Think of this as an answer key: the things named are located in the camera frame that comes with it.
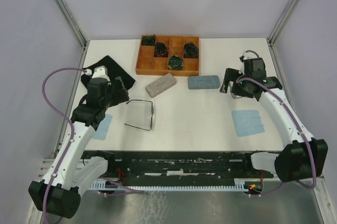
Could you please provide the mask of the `grey glasses case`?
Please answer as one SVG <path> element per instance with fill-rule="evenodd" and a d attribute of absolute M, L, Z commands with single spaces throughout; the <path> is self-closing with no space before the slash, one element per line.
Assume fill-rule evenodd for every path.
<path fill-rule="evenodd" d="M 165 74 L 145 87 L 147 94 L 154 98 L 177 83 L 176 78 L 171 74 Z"/>

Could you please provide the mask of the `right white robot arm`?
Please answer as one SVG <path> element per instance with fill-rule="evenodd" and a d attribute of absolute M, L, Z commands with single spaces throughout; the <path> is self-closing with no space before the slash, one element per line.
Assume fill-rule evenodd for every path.
<path fill-rule="evenodd" d="M 242 163 L 242 172 L 254 177 L 261 170 L 275 173 L 282 182 L 312 179 L 322 174 L 328 145 L 317 140 L 303 125 L 289 104 L 283 86 L 275 76 L 267 76 L 262 58 L 240 58 L 240 70 L 227 68 L 222 93 L 256 99 L 270 116 L 283 143 L 280 153 L 257 152 Z"/>

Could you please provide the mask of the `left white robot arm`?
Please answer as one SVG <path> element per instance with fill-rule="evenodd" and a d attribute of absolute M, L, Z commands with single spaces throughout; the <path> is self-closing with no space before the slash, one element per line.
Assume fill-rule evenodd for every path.
<path fill-rule="evenodd" d="M 72 218 L 90 185 L 99 176 L 110 177 L 116 172 L 116 163 L 101 156 L 90 158 L 79 172 L 76 168 L 89 140 L 105 119 L 107 109 L 129 99 L 121 77 L 112 81 L 104 77 L 90 79 L 87 94 L 72 113 L 70 135 L 42 180 L 31 182 L 28 188 L 35 207 L 43 213 L 45 223 L 50 222 L 49 214 Z"/>

